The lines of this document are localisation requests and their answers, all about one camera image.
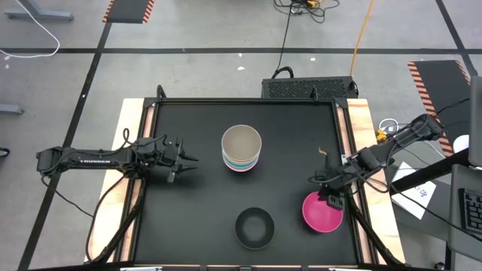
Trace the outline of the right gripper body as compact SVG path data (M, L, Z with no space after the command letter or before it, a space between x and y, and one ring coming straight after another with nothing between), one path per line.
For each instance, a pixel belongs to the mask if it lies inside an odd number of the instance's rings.
M322 158L322 168L314 173L314 183L320 186L323 195L338 196L352 183L352 167L349 163L333 166L331 158Z

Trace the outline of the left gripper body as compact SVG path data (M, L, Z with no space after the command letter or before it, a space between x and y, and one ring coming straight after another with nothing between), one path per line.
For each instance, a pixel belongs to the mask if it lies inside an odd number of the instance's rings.
M173 183L182 168L182 164L179 161L182 154L183 140L176 138L174 142L166 142L166 137L157 137L153 141L156 146L163 147L161 151L158 151L156 165L169 168L167 182Z

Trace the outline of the pink bowl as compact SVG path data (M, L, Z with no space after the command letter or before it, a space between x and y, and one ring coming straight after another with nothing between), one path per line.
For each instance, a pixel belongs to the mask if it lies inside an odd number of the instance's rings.
M319 200L317 192L307 195L301 211L306 224L317 233L333 232L343 221L343 210L334 209L326 201Z

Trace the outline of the dark teal bowl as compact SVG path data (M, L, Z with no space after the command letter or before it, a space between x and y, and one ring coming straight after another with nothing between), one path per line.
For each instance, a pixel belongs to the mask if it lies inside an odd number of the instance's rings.
M255 157L253 157L253 158L251 158L250 160L247 160L247 161L234 160L231 157L229 157L225 152L222 153L222 157L230 165L235 166L235 167L248 167L252 164L257 163L258 158L259 158L259 156L255 156Z

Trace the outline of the light green bowl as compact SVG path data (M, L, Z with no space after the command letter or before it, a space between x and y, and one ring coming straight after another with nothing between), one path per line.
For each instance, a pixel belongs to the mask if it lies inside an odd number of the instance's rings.
M255 165L258 160L256 160L256 161L253 162L253 163L247 164L247 165L232 164L232 163L229 163L229 162L228 162L227 160L225 160L224 158L223 158L223 161L226 162L229 166L232 166L233 168L244 169L244 168L248 168L248 167L250 167L250 166Z

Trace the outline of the beige bowl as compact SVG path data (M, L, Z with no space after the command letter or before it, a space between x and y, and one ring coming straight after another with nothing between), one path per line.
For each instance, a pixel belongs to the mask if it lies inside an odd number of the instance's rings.
M230 157L247 160L261 153L262 139L253 127L238 124L228 128L221 137L221 149Z

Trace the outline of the black bowl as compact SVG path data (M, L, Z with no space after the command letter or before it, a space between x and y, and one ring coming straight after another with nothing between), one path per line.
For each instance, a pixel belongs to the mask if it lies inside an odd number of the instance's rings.
M266 248L275 234L274 220L267 211L258 207L242 211L234 229L239 243L250 250Z

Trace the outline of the light wooden board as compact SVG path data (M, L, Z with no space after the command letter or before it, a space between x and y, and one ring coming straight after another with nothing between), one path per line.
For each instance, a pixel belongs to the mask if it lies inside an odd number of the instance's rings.
M123 130L130 130L129 140L135 141L139 134L143 98L125 99L122 103L112 147L118 148L124 142ZM91 258L97 257L109 243L123 220L123 211L135 205L141 181L121 179L116 170L107 170L104 175L101 196L104 198L96 213L93 230L88 238L87 251Z
M366 99L348 99L348 112L357 151L377 143L371 113ZM380 193L364 185L368 214L374 232L393 256L405 263L404 252L389 193Z

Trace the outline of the white paper sheet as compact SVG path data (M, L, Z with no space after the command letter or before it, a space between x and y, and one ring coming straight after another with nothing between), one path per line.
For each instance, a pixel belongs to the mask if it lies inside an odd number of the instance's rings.
M427 181L425 184L394 194L391 198L396 205L421 220L435 193L435 189L436 184L432 181Z

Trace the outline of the black diagonal bar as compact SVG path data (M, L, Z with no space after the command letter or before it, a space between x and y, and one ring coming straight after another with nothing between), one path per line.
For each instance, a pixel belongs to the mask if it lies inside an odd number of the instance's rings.
M427 181L447 175L451 173L452 166L454 165L469 166L468 153L469 150L466 148L450 157L446 157L432 165L393 181L389 188L389 194L397 194L421 184L425 184Z

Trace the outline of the black perforated computer case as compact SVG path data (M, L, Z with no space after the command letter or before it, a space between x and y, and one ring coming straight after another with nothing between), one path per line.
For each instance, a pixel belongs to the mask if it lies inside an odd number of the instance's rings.
M272 78L262 80L261 97L265 99L358 98L358 87L350 76L317 78Z

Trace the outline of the grey desk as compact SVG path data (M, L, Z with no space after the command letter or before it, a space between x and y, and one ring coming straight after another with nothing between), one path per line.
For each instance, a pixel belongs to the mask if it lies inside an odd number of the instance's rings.
M482 263L482 235L462 228L459 206L460 188L482 192L482 171L460 165L452 168L449 214L451 226L448 246L452 251Z

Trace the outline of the white round object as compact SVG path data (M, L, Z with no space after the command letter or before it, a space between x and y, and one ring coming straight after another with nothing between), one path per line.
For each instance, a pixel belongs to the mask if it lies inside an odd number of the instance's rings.
M460 135L453 142L453 152L458 153L469 147L469 135Z

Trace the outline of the black keyboard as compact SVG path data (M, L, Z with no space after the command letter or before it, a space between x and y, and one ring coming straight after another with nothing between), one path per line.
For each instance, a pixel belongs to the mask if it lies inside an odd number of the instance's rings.
M459 206L462 228L482 235L482 192L460 188Z

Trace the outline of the black hazard striped floor mat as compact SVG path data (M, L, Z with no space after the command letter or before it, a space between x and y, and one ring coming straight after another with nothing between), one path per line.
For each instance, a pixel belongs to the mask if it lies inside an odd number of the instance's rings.
M104 23L146 24L155 0L110 0L102 18Z
M445 126L438 142L449 157L454 140L470 130L469 76L457 60L412 61L407 66L425 110Z

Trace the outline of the grey monitor panel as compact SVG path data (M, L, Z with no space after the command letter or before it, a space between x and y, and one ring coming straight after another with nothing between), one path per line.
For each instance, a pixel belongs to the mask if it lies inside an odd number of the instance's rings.
M470 133L468 159L473 166L482 167L482 77L471 78Z

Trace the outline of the grey desk foot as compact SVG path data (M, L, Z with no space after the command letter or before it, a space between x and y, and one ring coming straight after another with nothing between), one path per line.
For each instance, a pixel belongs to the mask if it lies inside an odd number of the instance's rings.
M66 20L73 21L74 16L66 11L54 11L43 9L38 6L34 0L15 0L20 8L11 8L3 10L3 13L9 19L25 19L33 16L37 20Z
M20 105L0 103L0 113L22 114L23 112Z

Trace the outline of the black table frame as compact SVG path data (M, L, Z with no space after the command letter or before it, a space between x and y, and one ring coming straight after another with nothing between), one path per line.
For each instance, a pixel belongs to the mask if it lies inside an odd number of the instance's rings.
M259 131L257 165L227 168L221 137L237 124ZM133 260L140 265L352 265L360 251L348 219L331 233L304 222L302 204L317 191L310 177L340 164L340 130L332 102L287 99L167 99L154 116L154 136L182 139L193 157L190 170L167 182L168 169L148 174L136 230ZM261 250L243 247L235 235L239 214L267 211L275 233Z

